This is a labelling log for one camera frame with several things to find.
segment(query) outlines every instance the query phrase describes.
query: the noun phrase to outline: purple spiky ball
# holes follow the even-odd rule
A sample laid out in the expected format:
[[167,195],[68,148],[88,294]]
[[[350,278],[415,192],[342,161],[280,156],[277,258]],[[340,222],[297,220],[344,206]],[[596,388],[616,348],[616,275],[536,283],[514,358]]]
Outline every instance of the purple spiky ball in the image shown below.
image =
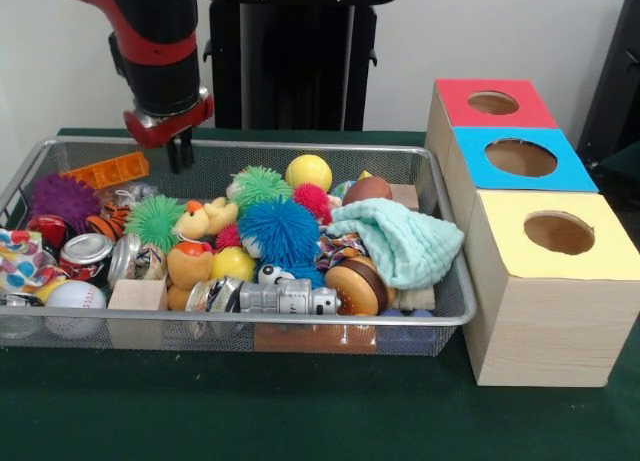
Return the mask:
[[88,216],[100,214],[100,199],[84,181],[50,174],[34,184],[31,216],[53,214],[71,224],[78,234],[87,231]]

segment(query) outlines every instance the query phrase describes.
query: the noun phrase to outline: toy building block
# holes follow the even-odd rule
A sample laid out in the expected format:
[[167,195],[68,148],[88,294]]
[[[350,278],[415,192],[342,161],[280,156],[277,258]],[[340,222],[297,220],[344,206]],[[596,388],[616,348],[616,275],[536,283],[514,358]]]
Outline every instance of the toy building block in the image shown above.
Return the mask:
[[67,171],[64,175],[101,189],[148,176],[149,161],[141,152],[136,152]]
[[478,384],[607,383],[640,311],[640,254],[602,196],[478,191],[466,254]]
[[404,205],[411,211],[420,210],[418,193],[413,184],[391,184],[391,196],[394,201]]
[[[109,309],[166,310],[166,280],[118,280],[109,301]],[[116,349],[162,348],[162,321],[160,320],[109,319],[108,326],[111,343]]]
[[376,352],[376,328],[258,323],[255,326],[254,349],[277,353],[372,354]]
[[435,82],[426,147],[448,171],[454,128],[557,128],[530,81],[438,79]]
[[455,128],[444,175],[458,227],[467,232],[476,189],[598,189],[559,129]]

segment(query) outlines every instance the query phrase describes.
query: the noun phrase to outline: white wall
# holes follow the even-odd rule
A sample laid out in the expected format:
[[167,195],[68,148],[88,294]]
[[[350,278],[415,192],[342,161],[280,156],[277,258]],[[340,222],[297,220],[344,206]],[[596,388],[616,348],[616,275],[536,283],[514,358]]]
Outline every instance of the white wall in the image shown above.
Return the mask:
[[[379,7],[365,129],[424,130],[436,77],[530,78],[576,142],[623,0],[397,0]],[[208,39],[200,0],[200,48]],[[110,27],[75,0],[0,0],[0,129],[8,157],[60,127],[122,127]],[[203,80],[211,86],[208,66]]]

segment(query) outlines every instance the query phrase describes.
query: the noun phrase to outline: yellow ball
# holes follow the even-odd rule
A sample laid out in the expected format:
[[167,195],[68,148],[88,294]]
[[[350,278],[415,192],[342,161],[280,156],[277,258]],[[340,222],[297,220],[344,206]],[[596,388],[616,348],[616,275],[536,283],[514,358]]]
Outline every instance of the yellow ball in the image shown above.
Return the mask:
[[238,246],[226,248],[213,256],[211,279],[230,276],[252,282],[255,269],[255,260],[244,249]]
[[291,161],[285,173],[285,180],[294,189],[308,183],[315,184],[326,192],[331,187],[333,175],[327,162],[320,156],[304,154]]

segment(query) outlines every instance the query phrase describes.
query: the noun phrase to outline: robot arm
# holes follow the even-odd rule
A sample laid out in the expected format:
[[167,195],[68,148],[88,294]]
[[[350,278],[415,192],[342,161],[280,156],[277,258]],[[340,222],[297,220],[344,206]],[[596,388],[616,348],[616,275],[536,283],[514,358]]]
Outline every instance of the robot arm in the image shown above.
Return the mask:
[[111,54],[135,105],[124,113],[127,129],[145,148],[166,145],[174,172],[180,136],[182,164],[189,167],[191,128],[213,114],[213,98],[200,84],[196,0],[80,1],[99,8],[113,27]]

